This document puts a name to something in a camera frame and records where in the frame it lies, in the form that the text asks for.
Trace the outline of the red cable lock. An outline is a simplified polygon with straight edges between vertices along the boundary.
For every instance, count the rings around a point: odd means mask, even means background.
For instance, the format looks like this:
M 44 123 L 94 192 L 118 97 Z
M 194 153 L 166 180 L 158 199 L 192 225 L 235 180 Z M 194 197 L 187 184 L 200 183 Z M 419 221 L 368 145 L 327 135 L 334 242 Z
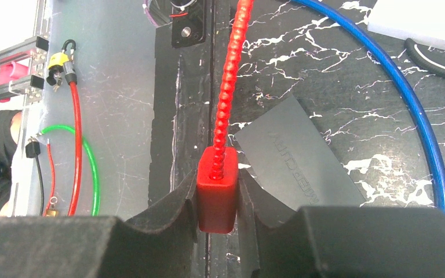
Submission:
M 202 232 L 229 233 L 234 227 L 238 155 L 236 149 L 227 147 L 226 143 L 238 68 L 253 5 L 253 1 L 238 2 L 218 95 L 213 144 L 204 150 L 198 165 L 196 193 L 198 225 Z

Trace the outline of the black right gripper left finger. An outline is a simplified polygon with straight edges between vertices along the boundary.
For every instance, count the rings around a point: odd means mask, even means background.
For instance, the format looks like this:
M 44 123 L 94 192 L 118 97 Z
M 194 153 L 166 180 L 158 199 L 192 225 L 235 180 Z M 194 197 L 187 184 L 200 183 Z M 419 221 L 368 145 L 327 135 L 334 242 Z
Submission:
M 0 217 L 0 277 L 189 277 L 197 240 L 196 172 L 122 221 Z

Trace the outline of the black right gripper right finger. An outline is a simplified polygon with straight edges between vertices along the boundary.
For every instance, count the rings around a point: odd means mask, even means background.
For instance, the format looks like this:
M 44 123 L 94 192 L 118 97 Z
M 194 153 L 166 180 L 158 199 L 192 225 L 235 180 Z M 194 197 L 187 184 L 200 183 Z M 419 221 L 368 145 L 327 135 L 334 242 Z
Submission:
M 445 216 L 433 208 L 293 210 L 239 173 L 244 277 L 445 277 Z

